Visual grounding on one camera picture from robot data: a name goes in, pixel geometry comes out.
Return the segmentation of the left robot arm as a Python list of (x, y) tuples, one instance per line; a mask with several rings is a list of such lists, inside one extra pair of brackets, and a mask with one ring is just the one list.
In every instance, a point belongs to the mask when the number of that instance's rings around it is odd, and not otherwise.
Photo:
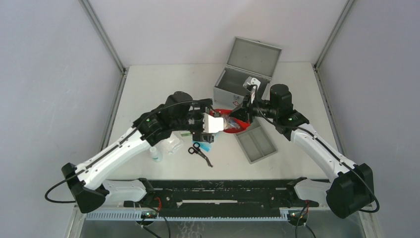
[(82, 213), (90, 213), (105, 204), (138, 202), (153, 204), (155, 194), (141, 179), (112, 181), (108, 176), (132, 157), (168, 139), (174, 131), (189, 131), (193, 140), (213, 142), (223, 131), (224, 118), (212, 108), (212, 99), (193, 100), (177, 91), (150, 112), (142, 114), (114, 143), (87, 161), (61, 168), (74, 200)]

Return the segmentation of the red first aid pouch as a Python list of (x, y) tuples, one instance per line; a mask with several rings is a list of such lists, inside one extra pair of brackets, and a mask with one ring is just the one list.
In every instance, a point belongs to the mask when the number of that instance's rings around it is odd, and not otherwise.
[(214, 109), (210, 114), (213, 117), (222, 117), (224, 118), (224, 130), (225, 133), (237, 134), (239, 132), (245, 131), (251, 124), (248, 122), (243, 122), (239, 119), (230, 117), (229, 114), (231, 110), (228, 109)]

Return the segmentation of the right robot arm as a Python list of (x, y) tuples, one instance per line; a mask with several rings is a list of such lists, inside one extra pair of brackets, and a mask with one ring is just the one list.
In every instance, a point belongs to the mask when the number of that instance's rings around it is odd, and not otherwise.
[(243, 101), (229, 114), (243, 122), (263, 118), (288, 141), (300, 147), (327, 175), (327, 182), (301, 177), (286, 192), (287, 202), (300, 206), (305, 200), (326, 205), (339, 218), (355, 212), (376, 213), (380, 204), (374, 193), (372, 169), (365, 163), (356, 164), (324, 140), (310, 121), (296, 109), (289, 87), (275, 84), (269, 99), (257, 95), (256, 83), (245, 83)]

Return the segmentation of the bagged small blue box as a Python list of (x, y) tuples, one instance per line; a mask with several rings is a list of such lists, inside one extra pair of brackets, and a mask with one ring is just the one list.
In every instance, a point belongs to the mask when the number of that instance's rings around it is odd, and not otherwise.
[(221, 117), (224, 120), (224, 130), (223, 132), (226, 133), (237, 133), (238, 130), (241, 129), (239, 123), (235, 121), (235, 118), (231, 118), (227, 114), (222, 114)]

